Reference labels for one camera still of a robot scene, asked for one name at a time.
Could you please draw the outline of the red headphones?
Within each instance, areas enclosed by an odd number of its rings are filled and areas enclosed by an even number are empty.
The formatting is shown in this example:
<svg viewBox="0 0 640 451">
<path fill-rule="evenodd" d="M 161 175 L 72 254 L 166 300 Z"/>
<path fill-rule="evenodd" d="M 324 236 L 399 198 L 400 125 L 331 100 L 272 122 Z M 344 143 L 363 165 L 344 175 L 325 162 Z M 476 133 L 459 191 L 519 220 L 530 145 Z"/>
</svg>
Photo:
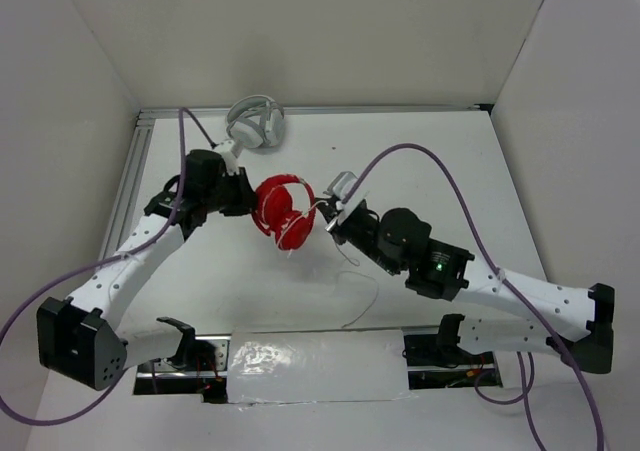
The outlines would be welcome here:
<svg viewBox="0 0 640 451">
<path fill-rule="evenodd" d="M 294 208 L 293 197 L 287 185 L 302 185 L 309 198 L 306 212 Z M 282 251 L 294 251 L 302 247 L 312 232 L 316 201 L 311 186 L 293 174 L 274 175 L 264 180 L 256 189 L 257 207 L 252 219 L 266 236 L 274 236 L 276 247 Z"/>
</svg>

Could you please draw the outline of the white grey headphones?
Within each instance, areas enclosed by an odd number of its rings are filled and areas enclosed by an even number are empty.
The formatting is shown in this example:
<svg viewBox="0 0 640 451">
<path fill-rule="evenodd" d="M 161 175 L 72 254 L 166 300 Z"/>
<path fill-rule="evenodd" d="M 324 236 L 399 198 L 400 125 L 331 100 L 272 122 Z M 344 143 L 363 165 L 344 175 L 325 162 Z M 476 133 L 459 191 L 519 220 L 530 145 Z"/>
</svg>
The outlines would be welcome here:
<svg viewBox="0 0 640 451">
<path fill-rule="evenodd" d="M 225 117 L 227 135 L 245 148 L 274 148 L 285 131 L 284 108 L 267 95 L 237 101 Z"/>
</svg>

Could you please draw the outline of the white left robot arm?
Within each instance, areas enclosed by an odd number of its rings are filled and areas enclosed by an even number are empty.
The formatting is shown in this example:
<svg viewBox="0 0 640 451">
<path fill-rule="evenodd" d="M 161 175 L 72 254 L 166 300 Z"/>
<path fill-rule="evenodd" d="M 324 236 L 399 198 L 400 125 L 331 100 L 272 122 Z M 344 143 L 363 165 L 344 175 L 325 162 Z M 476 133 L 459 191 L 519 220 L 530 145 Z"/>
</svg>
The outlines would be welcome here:
<svg viewBox="0 0 640 451">
<path fill-rule="evenodd" d="M 208 214 L 250 214 L 256 206 L 240 144 L 190 151 L 180 174 L 144 209 L 129 238 L 91 278 L 65 299 L 47 298 L 36 313 L 39 361 L 96 391 L 115 383 L 124 370 L 164 360 L 176 370 L 196 361 L 195 329 L 158 317 L 140 330 L 122 319 L 156 270 L 202 226 Z"/>
</svg>

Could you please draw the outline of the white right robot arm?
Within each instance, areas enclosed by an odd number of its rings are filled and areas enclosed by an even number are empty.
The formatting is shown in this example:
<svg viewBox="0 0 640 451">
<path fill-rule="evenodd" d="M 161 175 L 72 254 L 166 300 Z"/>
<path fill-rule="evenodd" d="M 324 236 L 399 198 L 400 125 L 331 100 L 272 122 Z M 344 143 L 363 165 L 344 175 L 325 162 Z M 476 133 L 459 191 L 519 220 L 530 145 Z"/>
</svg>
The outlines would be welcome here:
<svg viewBox="0 0 640 451">
<path fill-rule="evenodd" d="M 348 243 L 388 274 L 406 276 L 406 288 L 435 300 L 480 305 L 512 315 L 485 321 L 448 314 L 436 350 L 448 363 L 466 355 L 520 351 L 556 355 L 590 374 L 612 369 L 615 291 L 561 286 L 504 268 L 492 269 L 470 251 L 438 241 L 432 227 L 407 208 L 377 215 L 365 203 L 347 217 L 336 199 L 318 209 L 334 241 Z"/>
</svg>

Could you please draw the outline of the white taped cover panel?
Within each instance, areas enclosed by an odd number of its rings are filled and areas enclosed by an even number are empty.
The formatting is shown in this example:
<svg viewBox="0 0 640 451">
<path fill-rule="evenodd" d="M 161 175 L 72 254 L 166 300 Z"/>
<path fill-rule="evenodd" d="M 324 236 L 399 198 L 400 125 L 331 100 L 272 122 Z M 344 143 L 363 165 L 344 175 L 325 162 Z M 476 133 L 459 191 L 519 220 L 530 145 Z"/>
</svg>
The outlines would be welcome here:
<svg viewBox="0 0 640 451">
<path fill-rule="evenodd" d="M 227 395 L 234 404 L 393 401 L 410 395 L 399 330 L 238 333 Z"/>
</svg>

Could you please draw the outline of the aluminium frame rail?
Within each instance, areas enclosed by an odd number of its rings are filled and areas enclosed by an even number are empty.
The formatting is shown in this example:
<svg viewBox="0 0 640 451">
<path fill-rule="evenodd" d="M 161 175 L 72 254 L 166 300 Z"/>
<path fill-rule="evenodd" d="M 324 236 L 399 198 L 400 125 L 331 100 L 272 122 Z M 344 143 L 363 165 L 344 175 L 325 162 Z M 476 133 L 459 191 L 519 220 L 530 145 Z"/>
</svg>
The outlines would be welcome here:
<svg viewBox="0 0 640 451">
<path fill-rule="evenodd" d="M 409 112 L 464 112 L 482 111 L 491 114 L 494 103 L 476 103 L 471 105 L 351 105 L 351 106 L 292 106 L 285 108 L 286 116 L 318 114 L 367 114 L 367 113 L 409 113 Z M 138 119 L 151 121 L 172 119 L 178 115 L 177 108 L 146 108 L 138 114 Z"/>
</svg>

